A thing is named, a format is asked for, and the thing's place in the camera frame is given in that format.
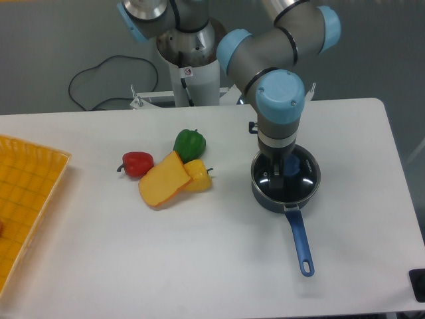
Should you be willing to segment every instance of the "yellow tray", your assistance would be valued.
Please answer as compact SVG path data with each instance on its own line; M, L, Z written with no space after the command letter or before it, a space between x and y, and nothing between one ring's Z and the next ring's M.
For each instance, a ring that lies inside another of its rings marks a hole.
M0 297L71 154L0 135Z

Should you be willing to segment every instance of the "pan handle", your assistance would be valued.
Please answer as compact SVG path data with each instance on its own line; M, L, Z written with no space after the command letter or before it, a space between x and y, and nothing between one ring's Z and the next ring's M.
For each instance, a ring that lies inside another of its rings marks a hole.
M299 209L288 210L285 212L285 216L291 225L301 273L306 277L311 277L314 275L313 259L311 257L301 211Z

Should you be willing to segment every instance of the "yellow bell pepper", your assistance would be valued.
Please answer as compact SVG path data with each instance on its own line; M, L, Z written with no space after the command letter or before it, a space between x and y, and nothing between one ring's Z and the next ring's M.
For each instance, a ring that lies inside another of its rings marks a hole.
M192 182L184 188L185 191L204 191L213 185L213 180L208 174L208 171L212 170L212 168L206 169L204 163L200 159L194 159L186 163L185 170L193 179Z

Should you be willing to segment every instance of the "red bell pepper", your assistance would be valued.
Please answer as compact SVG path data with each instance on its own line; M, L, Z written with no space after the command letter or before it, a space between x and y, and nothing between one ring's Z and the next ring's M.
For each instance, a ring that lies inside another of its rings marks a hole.
M117 171L124 168L126 174L130 177L141 177L153 167L153 157L145 152L130 152L122 157L122 165Z

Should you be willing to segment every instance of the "black cooking pot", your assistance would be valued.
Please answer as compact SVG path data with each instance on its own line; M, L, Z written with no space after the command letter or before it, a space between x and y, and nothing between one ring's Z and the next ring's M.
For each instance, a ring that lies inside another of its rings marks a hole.
M275 213L285 214L294 236L301 273L307 277L313 276L314 265L301 208L319 187L319 164L305 148L296 145L284 164L283 187L276 189L270 187L267 163L267 157L261 152L252 160L252 192L261 206Z

